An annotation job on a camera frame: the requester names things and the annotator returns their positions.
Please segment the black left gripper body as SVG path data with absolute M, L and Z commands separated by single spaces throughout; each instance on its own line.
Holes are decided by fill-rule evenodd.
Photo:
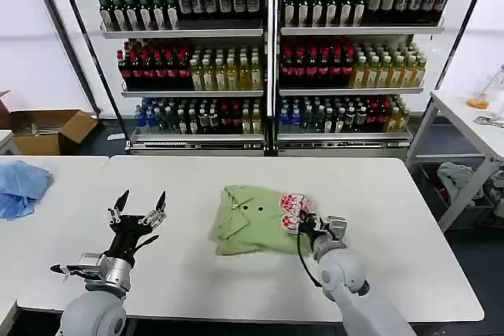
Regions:
M 156 215 L 136 216 L 112 214 L 109 226 L 114 232 L 110 247 L 104 252 L 109 258 L 135 262 L 134 255 L 142 236 L 150 234 L 157 222 Z

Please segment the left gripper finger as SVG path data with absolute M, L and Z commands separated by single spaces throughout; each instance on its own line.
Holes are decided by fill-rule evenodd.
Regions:
M 112 208 L 108 208 L 109 213 L 109 224 L 114 225 L 121 221 L 121 213 L 124 211 L 124 207 L 127 203 L 129 195 L 129 190 L 126 190 L 115 202 Z
M 150 226 L 152 229 L 156 229 L 166 218 L 165 206 L 166 206 L 166 192 L 163 191 L 157 201 L 154 210 L 146 214 L 140 220 L 140 223 L 143 226 Z

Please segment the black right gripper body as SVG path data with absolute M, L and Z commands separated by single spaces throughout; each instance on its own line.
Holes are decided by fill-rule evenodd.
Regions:
M 326 223 L 319 216 L 307 216 L 305 218 L 305 234 L 309 238 L 319 238 L 326 235 Z

